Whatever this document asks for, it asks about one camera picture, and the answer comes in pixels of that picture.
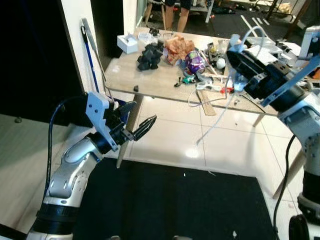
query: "black cable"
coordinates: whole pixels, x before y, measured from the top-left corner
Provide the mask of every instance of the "black cable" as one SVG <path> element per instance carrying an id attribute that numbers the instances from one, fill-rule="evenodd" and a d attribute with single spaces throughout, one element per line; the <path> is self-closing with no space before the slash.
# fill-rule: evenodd
<path id="1" fill-rule="evenodd" d="M 47 163 L 46 163 L 46 177 L 45 177 L 45 187 L 44 187 L 44 193 L 43 193 L 43 198 L 45 198 L 47 190 L 49 188 L 50 185 L 50 178 L 51 178 L 51 161 L 52 161 L 52 130 L 53 130 L 53 125 L 54 125 L 54 121 L 56 118 L 56 115 L 58 113 L 58 111 L 60 110 L 60 108 L 66 103 L 69 102 L 70 100 L 74 100 L 74 99 L 79 99 L 79 98 L 83 98 L 84 96 L 73 96 L 73 97 L 69 97 L 63 101 L 61 101 L 59 103 L 59 105 L 55 108 L 50 122 L 49 122 L 49 130 L 48 130 L 48 158 L 47 158 Z"/>
<path id="2" fill-rule="evenodd" d="M 285 151 L 285 174 L 284 174 L 284 179 L 283 179 L 283 185 L 281 188 L 280 196 L 276 202 L 275 209 L 273 212 L 273 230 L 274 234 L 277 240 L 280 240 L 279 235 L 278 235 L 278 228 L 277 228 L 277 212 L 278 212 L 278 207 L 281 201 L 281 198 L 285 192 L 286 185 L 287 185 L 287 180 L 288 180 L 288 173 L 289 173 L 289 150 L 291 148 L 292 142 L 294 141 L 296 135 L 293 135 L 288 143 L 288 146 L 286 147 Z"/>
<path id="3" fill-rule="evenodd" d="M 257 108 L 259 108 L 262 112 L 266 113 L 266 111 L 262 107 L 260 107 L 258 104 L 256 104 L 254 101 L 252 101 L 250 98 L 247 98 L 245 95 L 241 95 L 241 97 L 244 97 L 245 99 L 250 101 L 252 104 L 254 104 Z"/>

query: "white box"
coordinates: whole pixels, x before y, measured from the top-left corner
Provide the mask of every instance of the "white box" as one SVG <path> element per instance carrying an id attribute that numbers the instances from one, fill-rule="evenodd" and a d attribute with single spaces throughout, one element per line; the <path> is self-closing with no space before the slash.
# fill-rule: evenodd
<path id="1" fill-rule="evenodd" d="M 117 36 L 116 44 L 126 54 L 138 52 L 138 41 L 132 34 Z"/>

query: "purple toy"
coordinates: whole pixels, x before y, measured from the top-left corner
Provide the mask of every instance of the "purple toy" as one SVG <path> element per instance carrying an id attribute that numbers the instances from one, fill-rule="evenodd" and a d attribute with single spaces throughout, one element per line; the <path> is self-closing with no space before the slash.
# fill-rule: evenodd
<path id="1" fill-rule="evenodd" d="M 205 71 L 205 63 L 198 51 L 191 51 L 185 56 L 186 67 L 193 74 L 196 72 L 203 73 Z"/>

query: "person's leg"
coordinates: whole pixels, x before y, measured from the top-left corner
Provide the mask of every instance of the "person's leg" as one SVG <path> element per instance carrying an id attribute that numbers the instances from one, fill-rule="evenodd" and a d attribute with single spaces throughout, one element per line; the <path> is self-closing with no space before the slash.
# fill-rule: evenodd
<path id="1" fill-rule="evenodd" d="M 165 27 L 172 30 L 172 23 L 174 22 L 174 6 L 175 0 L 165 0 Z"/>
<path id="2" fill-rule="evenodd" d="M 187 24 L 189 10 L 191 8 L 191 0 L 181 0 L 180 4 L 181 4 L 181 15 L 179 18 L 177 31 L 183 32 Z"/>

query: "robotic arm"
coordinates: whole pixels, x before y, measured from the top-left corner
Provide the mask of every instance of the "robotic arm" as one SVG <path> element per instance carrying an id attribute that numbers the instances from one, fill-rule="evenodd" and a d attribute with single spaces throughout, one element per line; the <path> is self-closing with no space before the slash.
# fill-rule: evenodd
<path id="1" fill-rule="evenodd" d="M 309 48 L 309 64 L 295 75 L 279 61 L 265 66 L 249 52 L 239 52 L 236 45 L 227 51 L 228 61 L 236 70 L 235 89 L 244 89 L 254 99 L 262 100 L 264 107 L 271 105 L 277 110 L 278 118 L 299 139 L 306 156 L 303 191 L 297 198 L 303 214 L 290 220 L 291 240 L 320 239 L 320 97 L 296 85 L 320 65 L 320 27 L 312 30 L 316 31 L 313 38 L 309 30 L 305 35 L 313 46 Z"/>
<path id="2" fill-rule="evenodd" d="M 153 126 L 157 116 L 147 118 L 135 132 L 124 128 L 126 116 L 136 102 L 128 102 L 114 110 L 113 102 L 97 92 L 88 94 L 86 115 L 96 133 L 69 148 L 61 165 L 52 175 L 50 185 L 27 240 L 71 240 L 72 230 L 85 192 L 88 178 L 103 155 L 116 151 L 126 141 L 138 141 Z"/>

